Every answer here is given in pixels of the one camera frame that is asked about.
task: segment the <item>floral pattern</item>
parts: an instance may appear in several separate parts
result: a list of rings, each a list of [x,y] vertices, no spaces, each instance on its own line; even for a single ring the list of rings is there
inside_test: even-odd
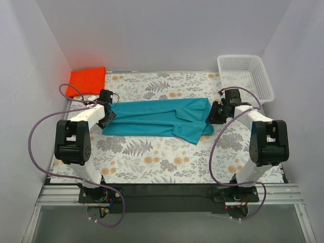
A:
[[[105,87],[119,95],[119,102],[208,97],[212,103],[220,98],[221,82],[217,73],[123,73],[107,74]],[[82,106],[72,102],[70,109]],[[71,112],[68,118],[76,114]],[[213,183],[209,156],[223,127],[214,125],[213,135],[202,136],[199,143],[193,145],[176,137],[104,136],[102,130],[94,126],[90,130],[89,161],[107,183]],[[244,125],[235,121],[221,137],[212,165],[214,176],[220,181],[229,182],[248,161],[250,134]],[[55,163],[53,171],[75,175],[61,161]],[[282,183],[280,168],[273,167],[260,181]],[[75,181],[52,177],[51,182]]]

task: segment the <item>black bracket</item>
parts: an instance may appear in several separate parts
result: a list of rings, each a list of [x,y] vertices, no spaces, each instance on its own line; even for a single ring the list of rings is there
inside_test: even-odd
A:
[[[63,163],[85,165],[91,155],[89,125],[87,121],[59,120],[56,124],[56,159]]]
[[[101,184],[105,185],[104,179],[102,178]],[[90,203],[109,203],[109,199],[113,199],[115,204],[121,203],[122,199],[119,194],[108,190],[103,187],[95,187],[95,188],[87,188],[82,186],[81,183],[77,185],[80,188],[79,200],[78,202],[81,204],[90,204]],[[124,193],[124,189],[122,187],[115,187],[117,191],[119,191],[122,195]]]
[[[113,92],[110,90],[101,90],[97,103],[103,105],[105,108],[105,117],[98,122],[98,126],[104,129],[112,120],[115,119],[116,114],[111,109]]]
[[[229,184],[236,184],[236,174],[233,175]],[[249,202],[258,202],[259,196],[257,192],[257,188],[255,186],[251,187],[241,187],[241,186],[230,186],[219,189],[217,193],[214,193],[214,201],[215,202],[228,202],[235,200],[243,200],[249,197]]]
[[[279,165],[289,158],[287,125],[283,120],[254,121],[251,129],[250,158],[257,165]]]
[[[238,89],[225,90],[225,99],[223,98],[221,101],[222,104],[219,104],[218,101],[213,102],[206,123],[225,124],[229,117],[234,117],[235,107],[240,105],[251,105],[249,103],[242,103]]]

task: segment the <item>white basket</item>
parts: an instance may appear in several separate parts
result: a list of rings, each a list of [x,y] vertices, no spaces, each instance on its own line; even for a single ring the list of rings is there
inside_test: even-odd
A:
[[[262,59],[251,55],[224,55],[217,58],[222,87],[239,86],[255,94],[261,104],[274,100],[272,86]],[[255,104],[252,95],[240,91],[242,102]]]

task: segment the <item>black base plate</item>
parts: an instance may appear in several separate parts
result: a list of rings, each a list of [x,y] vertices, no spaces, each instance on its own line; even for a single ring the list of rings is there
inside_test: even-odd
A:
[[[225,202],[233,202],[228,187],[217,184],[109,184],[120,191],[127,203],[128,213],[139,212],[212,212],[226,214]],[[108,191],[115,200],[109,213],[121,213],[120,197]],[[250,202],[258,202],[258,195],[249,195]],[[80,190],[79,203],[97,204]]]

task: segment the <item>glass panel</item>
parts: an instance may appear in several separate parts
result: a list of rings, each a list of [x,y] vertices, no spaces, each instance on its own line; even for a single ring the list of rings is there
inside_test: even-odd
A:
[[[99,217],[98,209],[89,214]],[[43,206],[32,242],[305,242],[294,205],[265,205],[243,222],[208,214],[128,213],[118,227],[106,228],[87,219],[85,206]],[[103,221],[113,223],[119,216]]]

